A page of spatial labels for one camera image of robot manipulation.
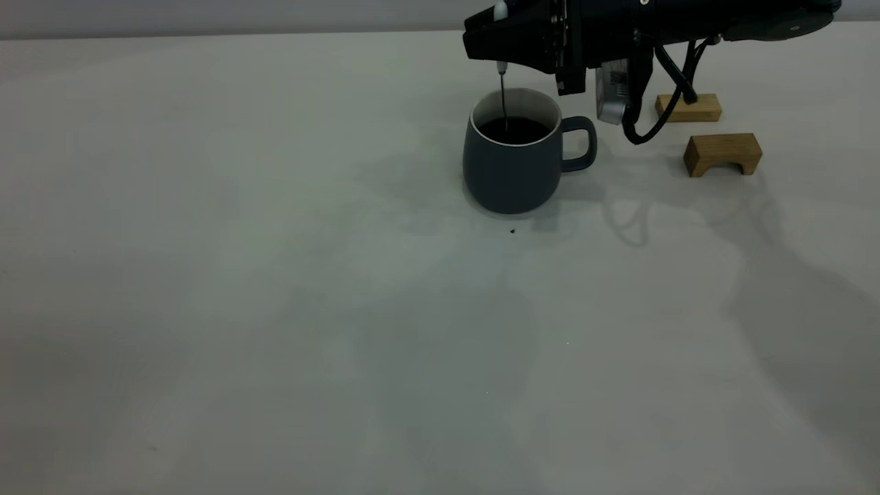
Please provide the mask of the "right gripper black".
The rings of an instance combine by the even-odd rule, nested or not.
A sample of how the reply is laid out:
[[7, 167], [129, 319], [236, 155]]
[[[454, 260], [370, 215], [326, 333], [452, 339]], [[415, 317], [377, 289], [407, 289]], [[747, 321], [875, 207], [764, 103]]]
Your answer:
[[[552, 45], [534, 26], [552, 23]], [[636, 50], [648, 2], [493, 3], [469, 16], [464, 47], [472, 60], [506, 62], [553, 73], [559, 95], [586, 91], [586, 72]]]

